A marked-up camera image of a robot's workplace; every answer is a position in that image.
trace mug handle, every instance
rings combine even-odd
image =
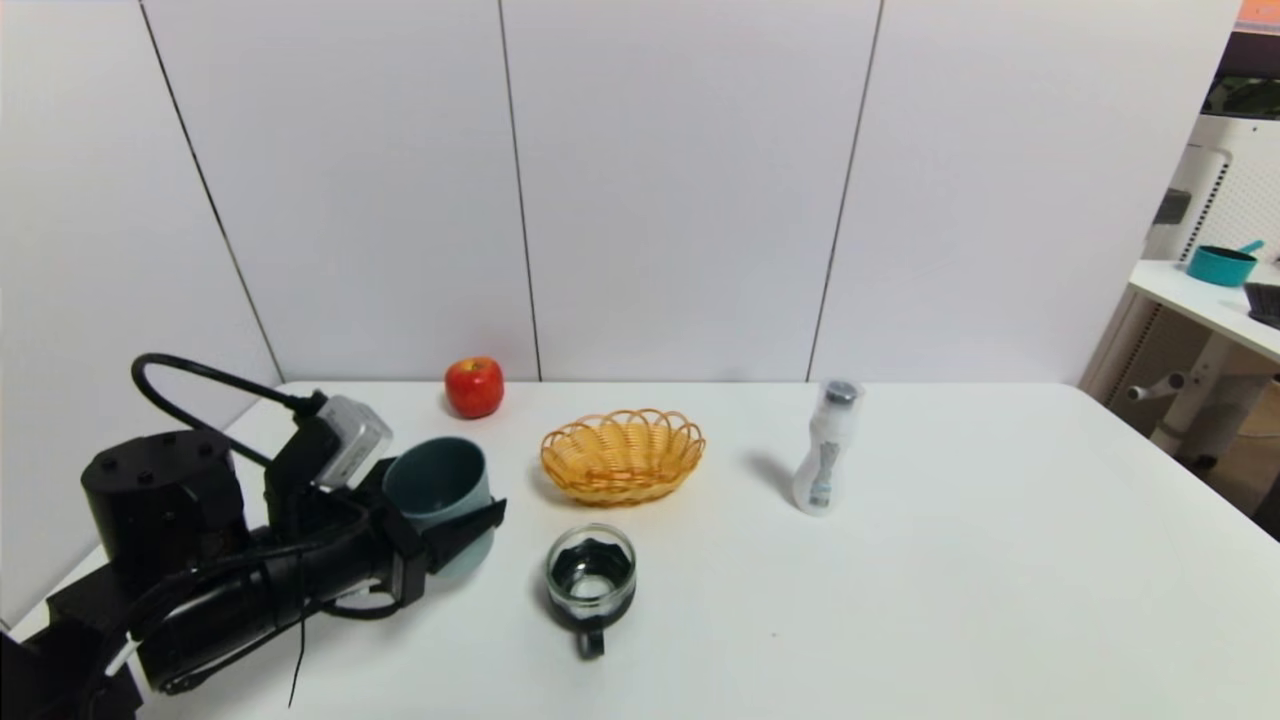
[[[604,655],[604,628],[584,630],[577,635],[577,652],[582,660],[595,660]]]

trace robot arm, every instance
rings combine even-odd
[[[93,459],[81,483],[109,564],[47,600],[47,628],[20,644],[4,637],[6,720],[133,717],[142,701],[118,660],[125,648],[136,646],[154,688],[187,692],[312,614],[378,619],[415,602],[428,574],[502,524],[497,501],[417,533],[381,493],[390,459],[351,451],[349,429],[367,418],[294,419],[298,430],[264,475],[269,525],[253,530],[233,441],[218,430],[136,438]],[[358,487],[317,484],[335,460],[364,465]],[[335,603],[370,583],[388,606]]]

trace wicker basket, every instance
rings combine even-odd
[[[543,438],[543,469],[584,505],[636,505],[678,488],[705,446],[701,429],[680,413],[618,410]]]

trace red apple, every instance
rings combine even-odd
[[[463,418],[484,418],[502,404],[502,368],[493,357],[467,357],[444,373],[444,392]]]

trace white bottle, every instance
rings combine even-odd
[[[854,418],[863,391],[846,380],[827,380],[818,395],[818,409],[809,420],[813,447],[796,470],[791,486],[796,507],[810,515],[826,515],[840,487],[836,462],[854,436]]]

